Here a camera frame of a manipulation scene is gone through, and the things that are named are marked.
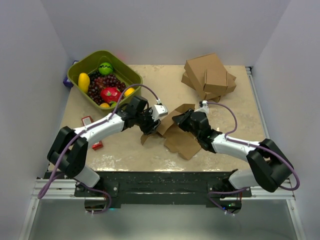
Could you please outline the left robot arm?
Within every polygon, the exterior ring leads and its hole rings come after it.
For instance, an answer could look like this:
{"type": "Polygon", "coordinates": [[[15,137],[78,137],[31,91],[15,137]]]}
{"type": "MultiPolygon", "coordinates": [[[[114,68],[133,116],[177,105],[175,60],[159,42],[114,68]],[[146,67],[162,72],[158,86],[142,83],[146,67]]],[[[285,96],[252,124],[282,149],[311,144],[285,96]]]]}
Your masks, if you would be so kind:
{"type": "Polygon", "coordinates": [[[138,126],[144,135],[156,132],[160,118],[168,114],[160,103],[148,106],[148,100],[134,96],[123,108],[93,123],[71,129],[61,128],[47,154],[48,161],[67,177],[86,185],[86,191],[99,196],[104,190],[101,177],[86,165],[87,151],[94,144],[113,134],[138,126]]]}

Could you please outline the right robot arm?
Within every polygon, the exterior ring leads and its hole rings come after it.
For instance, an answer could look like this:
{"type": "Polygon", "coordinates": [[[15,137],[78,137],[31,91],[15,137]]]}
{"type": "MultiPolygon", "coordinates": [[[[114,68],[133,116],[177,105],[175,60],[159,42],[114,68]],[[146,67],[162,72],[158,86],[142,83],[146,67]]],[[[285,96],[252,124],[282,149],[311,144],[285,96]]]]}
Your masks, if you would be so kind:
{"type": "Polygon", "coordinates": [[[271,139],[258,142],[228,137],[211,128],[203,111],[189,109],[172,120],[181,130],[191,133],[205,151],[229,155],[249,164],[247,170],[234,170],[217,187],[218,194],[233,197],[242,189],[256,186],[270,193],[278,188],[286,190],[283,182],[290,175],[296,175],[293,165],[271,139]]]}

